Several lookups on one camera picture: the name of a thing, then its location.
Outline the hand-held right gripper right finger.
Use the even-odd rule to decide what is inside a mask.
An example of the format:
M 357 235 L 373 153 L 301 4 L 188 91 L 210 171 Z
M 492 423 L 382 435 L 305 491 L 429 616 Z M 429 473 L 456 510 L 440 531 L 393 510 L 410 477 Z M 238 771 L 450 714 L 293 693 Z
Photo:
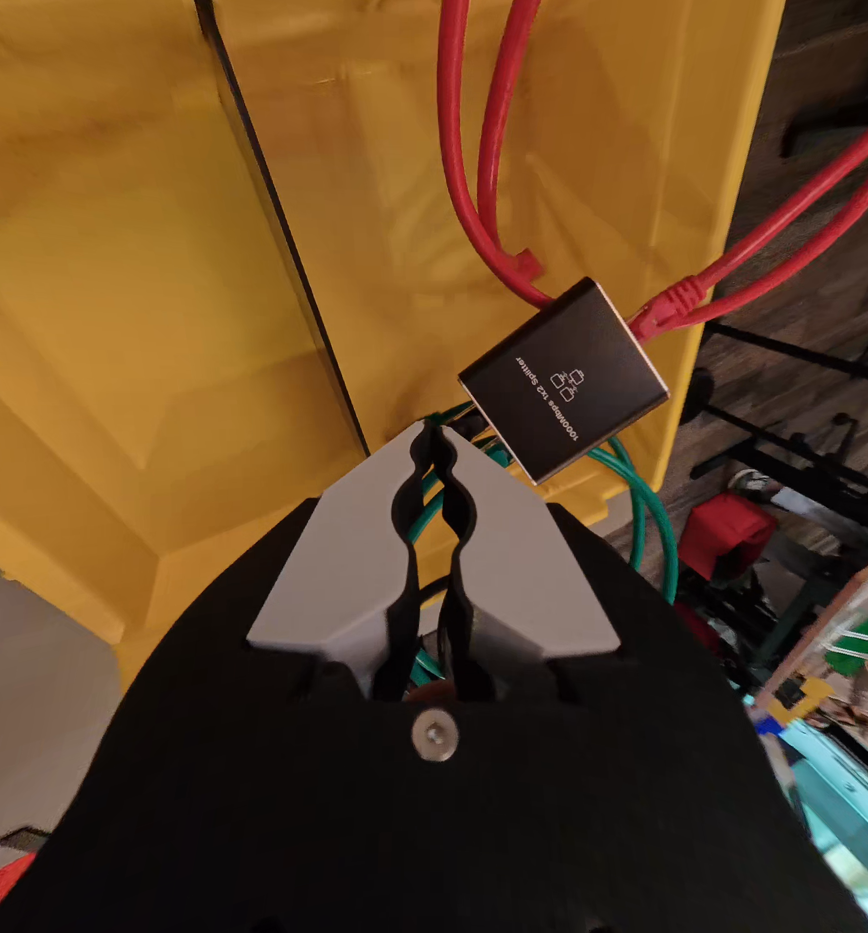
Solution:
M 450 427 L 436 428 L 436 473 L 456 536 L 439 635 L 458 700 L 493 701 L 525 669 L 620 650 L 539 495 Z

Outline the black ethernet splitter box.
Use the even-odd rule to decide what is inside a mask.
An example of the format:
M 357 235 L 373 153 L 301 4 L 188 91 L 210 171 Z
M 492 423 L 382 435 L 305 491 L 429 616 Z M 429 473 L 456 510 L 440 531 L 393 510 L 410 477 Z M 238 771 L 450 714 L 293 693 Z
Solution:
M 670 397 L 627 322 L 588 277 L 462 369 L 458 381 L 534 485 Z

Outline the green plastic bin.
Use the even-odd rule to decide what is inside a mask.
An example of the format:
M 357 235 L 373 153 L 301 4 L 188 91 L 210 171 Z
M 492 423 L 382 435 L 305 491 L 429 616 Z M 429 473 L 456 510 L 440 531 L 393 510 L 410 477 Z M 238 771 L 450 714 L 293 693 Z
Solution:
M 837 639 L 824 659 L 842 677 L 852 679 L 859 674 L 868 661 L 868 617 Z

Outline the yellow plastic bin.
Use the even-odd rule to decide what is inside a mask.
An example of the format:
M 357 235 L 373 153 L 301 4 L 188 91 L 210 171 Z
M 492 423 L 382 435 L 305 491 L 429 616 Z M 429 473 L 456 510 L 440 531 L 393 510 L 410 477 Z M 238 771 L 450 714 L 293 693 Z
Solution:
M 214 2 L 370 452 L 534 312 L 454 215 L 441 2 Z M 541 2 L 501 241 L 620 314 L 725 245 L 785 2 Z M 0 569 L 114 648 L 362 458 L 193 2 L 0 2 Z

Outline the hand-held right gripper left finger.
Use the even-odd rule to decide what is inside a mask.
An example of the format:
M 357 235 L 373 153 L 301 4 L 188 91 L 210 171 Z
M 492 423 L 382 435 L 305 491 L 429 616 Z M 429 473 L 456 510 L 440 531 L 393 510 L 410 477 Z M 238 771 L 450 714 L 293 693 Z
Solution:
M 328 487 L 247 636 L 258 650 L 343 665 L 367 699 L 399 702 L 420 618 L 412 529 L 440 427 L 414 423 Z

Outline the red container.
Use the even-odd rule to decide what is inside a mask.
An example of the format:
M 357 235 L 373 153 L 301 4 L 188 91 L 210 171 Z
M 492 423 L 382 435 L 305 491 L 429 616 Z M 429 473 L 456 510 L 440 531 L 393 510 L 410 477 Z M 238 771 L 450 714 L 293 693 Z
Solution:
M 680 562 L 707 581 L 741 577 L 762 556 L 778 520 L 756 503 L 726 491 L 693 507 L 686 520 Z

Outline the black bin divider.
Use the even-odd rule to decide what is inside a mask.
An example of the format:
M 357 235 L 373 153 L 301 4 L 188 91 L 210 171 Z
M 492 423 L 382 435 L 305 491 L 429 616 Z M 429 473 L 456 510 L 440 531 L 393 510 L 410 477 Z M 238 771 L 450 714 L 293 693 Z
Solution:
M 243 155 L 260 208 L 276 243 L 282 266 L 308 326 L 322 367 L 330 381 L 338 407 L 344 413 L 347 427 L 358 446 L 359 456 L 365 459 L 370 455 L 370 447 L 330 342 L 308 274 L 301 261 L 300 251 L 289 227 L 275 181 L 260 145 L 260 139 L 243 99 L 238 78 L 219 29 L 216 5 L 212 1 L 194 1 L 193 6 L 203 41 L 213 64 L 221 107 Z

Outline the black metal stand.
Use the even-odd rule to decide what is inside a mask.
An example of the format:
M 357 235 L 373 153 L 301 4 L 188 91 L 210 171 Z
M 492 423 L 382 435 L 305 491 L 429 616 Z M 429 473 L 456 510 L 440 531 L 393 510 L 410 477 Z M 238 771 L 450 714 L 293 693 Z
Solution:
M 803 363 L 868 382 L 868 346 L 853 360 L 812 351 L 796 344 L 760 336 L 718 321 L 706 324 L 705 335 L 728 337 Z M 835 512 L 868 530 L 868 476 L 849 466 L 846 460 L 857 436 L 859 421 L 848 414 L 833 417 L 834 426 L 848 426 L 839 447 L 831 452 L 817 452 L 806 438 L 795 433 L 790 437 L 770 427 L 760 427 L 733 415 L 712 403 L 716 383 L 706 367 L 696 367 L 688 386 L 680 422 L 686 425 L 708 414 L 743 432 L 745 437 L 732 446 L 693 466 L 689 478 L 697 481 L 731 463 L 756 470 L 773 481 L 794 490 L 820 507 Z

